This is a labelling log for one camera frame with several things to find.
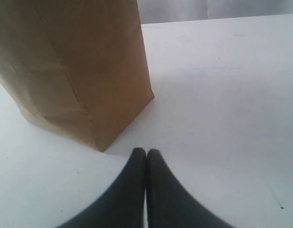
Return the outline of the black right gripper left finger with tape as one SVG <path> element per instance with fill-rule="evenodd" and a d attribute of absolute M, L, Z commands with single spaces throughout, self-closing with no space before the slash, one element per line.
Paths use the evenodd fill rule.
<path fill-rule="evenodd" d="M 111 186 L 61 228 L 142 228 L 146 182 L 146 152 L 133 149 Z"/>

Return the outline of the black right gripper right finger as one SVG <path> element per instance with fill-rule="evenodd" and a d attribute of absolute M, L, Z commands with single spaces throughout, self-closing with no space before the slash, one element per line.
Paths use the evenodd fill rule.
<path fill-rule="evenodd" d="M 187 192 L 157 149 L 147 154 L 146 204 L 150 228 L 232 227 Z"/>

